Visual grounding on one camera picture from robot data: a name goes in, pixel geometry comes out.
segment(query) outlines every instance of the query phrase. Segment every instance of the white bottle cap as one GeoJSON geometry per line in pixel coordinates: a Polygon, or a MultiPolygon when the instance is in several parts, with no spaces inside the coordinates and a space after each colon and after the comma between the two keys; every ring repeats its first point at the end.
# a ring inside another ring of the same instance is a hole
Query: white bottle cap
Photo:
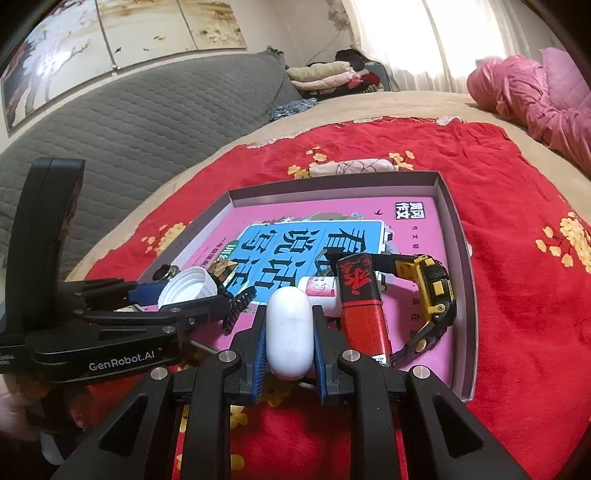
{"type": "Polygon", "coordinates": [[[191,267],[179,273],[164,287],[158,298],[158,308],[217,295],[217,285],[202,267],[191,267]]]}

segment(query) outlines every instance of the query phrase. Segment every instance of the red lighter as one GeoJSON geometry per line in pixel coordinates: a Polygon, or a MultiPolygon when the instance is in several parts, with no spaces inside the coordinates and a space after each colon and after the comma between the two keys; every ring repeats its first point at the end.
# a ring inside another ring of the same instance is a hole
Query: red lighter
{"type": "Polygon", "coordinates": [[[392,345],[369,255],[346,257],[337,263],[337,269],[343,307],[341,324],[349,345],[388,366],[392,345]]]}

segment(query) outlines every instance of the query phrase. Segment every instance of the pile of clothes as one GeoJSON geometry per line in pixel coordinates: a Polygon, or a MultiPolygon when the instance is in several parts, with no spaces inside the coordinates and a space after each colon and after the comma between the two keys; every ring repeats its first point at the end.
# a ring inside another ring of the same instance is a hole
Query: pile of clothes
{"type": "Polygon", "coordinates": [[[342,50],[337,53],[337,61],[292,67],[287,69],[287,76],[304,99],[320,101],[383,90],[379,76],[365,68],[366,61],[355,50],[342,50]]]}

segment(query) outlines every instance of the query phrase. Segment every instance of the gray quilted blanket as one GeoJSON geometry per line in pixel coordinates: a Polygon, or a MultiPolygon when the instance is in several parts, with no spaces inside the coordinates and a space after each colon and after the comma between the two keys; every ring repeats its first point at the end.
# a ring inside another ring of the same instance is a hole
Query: gray quilted blanket
{"type": "Polygon", "coordinates": [[[86,160],[62,276],[162,184],[301,99],[273,49],[185,60],[72,100],[0,155],[0,248],[6,254],[25,176],[39,156],[86,160]]]}

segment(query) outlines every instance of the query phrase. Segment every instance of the pillow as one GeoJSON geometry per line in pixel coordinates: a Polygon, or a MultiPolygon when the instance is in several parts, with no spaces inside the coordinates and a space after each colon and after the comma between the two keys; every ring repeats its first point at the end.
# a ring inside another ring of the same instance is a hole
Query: pillow
{"type": "Polygon", "coordinates": [[[570,55],[557,48],[540,51],[554,106],[559,110],[591,109],[591,91],[570,55]]]}

